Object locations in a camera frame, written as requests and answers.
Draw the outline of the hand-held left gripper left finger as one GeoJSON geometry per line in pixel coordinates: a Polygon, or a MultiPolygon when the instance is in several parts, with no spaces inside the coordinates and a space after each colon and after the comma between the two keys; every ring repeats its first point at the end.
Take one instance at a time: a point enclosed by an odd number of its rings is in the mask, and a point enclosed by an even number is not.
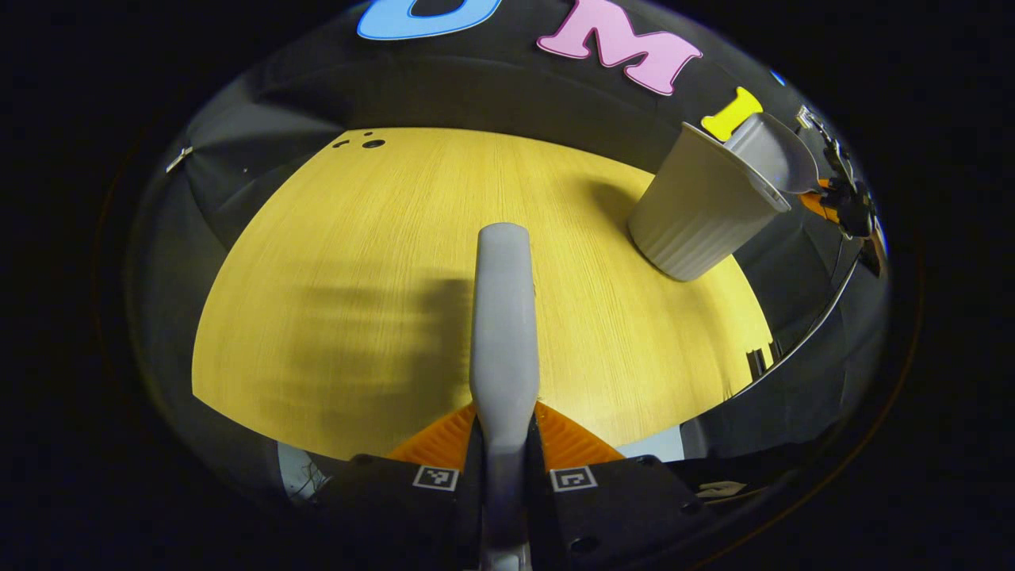
{"type": "Polygon", "coordinates": [[[483,444],[469,404],[386,456],[319,458],[316,520],[341,569],[479,569],[483,444]]]}

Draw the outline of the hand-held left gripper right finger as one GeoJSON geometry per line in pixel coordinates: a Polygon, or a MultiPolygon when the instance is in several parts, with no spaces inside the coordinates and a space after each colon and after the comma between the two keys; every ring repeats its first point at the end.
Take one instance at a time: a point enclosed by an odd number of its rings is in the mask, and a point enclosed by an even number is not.
{"type": "Polygon", "coordinates": [[[537,402],[528,431],[528,531],[535,570],[649,570],[714,513],[668,463],[624,458],[537,402]]]}

